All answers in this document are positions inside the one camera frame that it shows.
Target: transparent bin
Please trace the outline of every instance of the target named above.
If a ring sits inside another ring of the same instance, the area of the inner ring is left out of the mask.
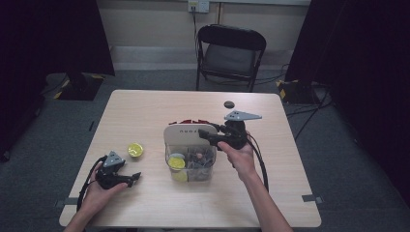
[[[212,178],[217,148],[210,145],[166,145],[165,161],[178,182],[204,182]]]

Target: person's right hand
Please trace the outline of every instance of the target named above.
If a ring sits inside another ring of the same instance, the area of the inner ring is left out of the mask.
[[[253,160],[253,150],[248,143],[241,150],[236,150],[222,141],[218,143],[218,146],[227,154],[228,160],[238,171],[241,181],[253,174],[257,174]]]

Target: light wood table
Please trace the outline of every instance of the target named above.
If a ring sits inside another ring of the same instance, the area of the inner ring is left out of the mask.
[[[308,178],[287,122],[281,101],[274,94],[117,90],[108,101],[100,124],[73,185],[78,197],[94,162],[115,151],[126,160],[120,175],[142,172],[132,188],[112,199],[90,221],[91,226],[139,228],[254,228],[259,223],[247,190],[223,152],[217,153],[213,177],[205,183],[179,183],[171,179],[164,159],[163,131],[171,122],[186,119],[223,124],[232,109],[262,115],[246,121],[259,144],[269,176],[270,194],[292,227],[321,223]],[[128,145],[137,142],[143,155],[132,158]],[[260,166],[255,159],[259,174]],[[75,213],[66,205],[60,217],[65,226]]]

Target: hand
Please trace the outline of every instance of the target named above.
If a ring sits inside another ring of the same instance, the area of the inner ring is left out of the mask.
[[[102,210],[103,207],[115,194],[127,187],[127,183],[121,183],[110,189],[102,188],[96,181],[96,172],[101,165],[103,165],[102,162],[97,164],[96,168],[94,168],[94,171],[91,174],[90,185],[88,186],[87,193],[84,197],[84,200],[82,201],[80,208],[80,211],[82,210],[84,212],[87,212],[92,216]]]
[[[218,146],[227,154],[228,160],[238,171],[238,176],[242,181],[256,174],[253,149],[248,143],[241,150],[236,150],[223,141],[219,142]]]

